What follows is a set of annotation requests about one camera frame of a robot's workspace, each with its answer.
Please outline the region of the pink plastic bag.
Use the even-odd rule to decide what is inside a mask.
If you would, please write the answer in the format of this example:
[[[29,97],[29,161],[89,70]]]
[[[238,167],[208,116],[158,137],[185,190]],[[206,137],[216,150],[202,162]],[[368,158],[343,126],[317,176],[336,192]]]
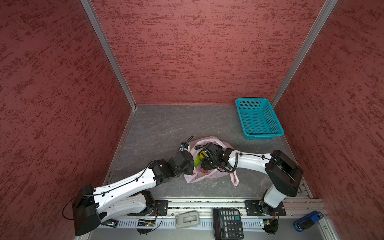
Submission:
[[[227,149],[232,149],[233,147],[227,143],[219,140],[217,137],[210,136],[210,137],[204,137],[197,140],[192,140],[188,142],[188,151],[191,153],[192,157],[194,158],[194,168],[192,175],[184,175],[184,179],[188,184],[198,183],[202,180],[213,180],[225,176],[229,176],[231,178],[231,181],[236,187],[240,181],[237,176],[236,172],[228,173],[224,171],[223,169],[218,170],[217,166],[215,164],[209,164],[208,160],[205,160],[202,155],[202,149],[196,150],[195,147],[197,146],[203,146],[205,147],[207,144],[214,144],[221,147],[224,151]]]

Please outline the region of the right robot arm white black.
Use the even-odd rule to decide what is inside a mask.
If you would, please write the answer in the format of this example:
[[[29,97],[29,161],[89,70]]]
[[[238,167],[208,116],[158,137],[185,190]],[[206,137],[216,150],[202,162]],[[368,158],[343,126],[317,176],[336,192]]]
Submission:
[[[196,146],[199,150],[201,168],[205,171],[216,169],[222,173],[234,174],[237,169],[253,170],[268,175],[272,187],[266,190],[259,202],[259,211],[271,215],[286,197],[296,197],[302,192],[300,183],[303,170],[280,150],[271,154],[251,154],[235,149],[223,149],[208,143]]]

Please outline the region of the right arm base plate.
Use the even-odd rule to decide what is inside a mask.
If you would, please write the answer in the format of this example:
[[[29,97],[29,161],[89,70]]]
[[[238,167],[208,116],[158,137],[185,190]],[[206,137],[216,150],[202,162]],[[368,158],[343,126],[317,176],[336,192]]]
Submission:
[[[245,209],[249,217],[285,217],[287,215],[283,202],[280,202],[278,207],[273,208],[263,201],[246,200]]]

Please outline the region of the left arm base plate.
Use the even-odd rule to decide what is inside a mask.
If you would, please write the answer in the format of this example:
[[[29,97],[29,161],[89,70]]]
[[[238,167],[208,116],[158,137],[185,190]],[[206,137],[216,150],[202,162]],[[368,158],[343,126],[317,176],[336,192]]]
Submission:
[[[167,200],[154,200],[147,203],[145,209],[137,214],[128,214],[128,216],[155,216],[160,213],[162,216],[167,215],[169,201]]]

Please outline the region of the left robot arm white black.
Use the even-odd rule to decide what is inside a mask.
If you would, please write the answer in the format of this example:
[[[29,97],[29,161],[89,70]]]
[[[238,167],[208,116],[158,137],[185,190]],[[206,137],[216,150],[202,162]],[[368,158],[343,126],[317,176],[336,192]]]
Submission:
[[[72,203],[75,235],[85,235],[115,217],[150,211],[151,188],[193,172],[194,157],[183,150],[168,161],[151,161],[139,173],[113,184],[83,186]]]

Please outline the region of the yellow fruit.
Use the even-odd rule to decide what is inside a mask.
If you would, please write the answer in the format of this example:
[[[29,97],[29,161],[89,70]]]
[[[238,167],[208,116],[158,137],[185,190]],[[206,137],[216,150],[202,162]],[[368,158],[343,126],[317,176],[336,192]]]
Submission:
[[[200,159],[201,159],[201,160],[202,160],[202,159],[208,159],[208,158],[209,158],[209,156],[206,154],[205,151],[201,151],[201,152],[199,153],[199,156],[200,156]]]

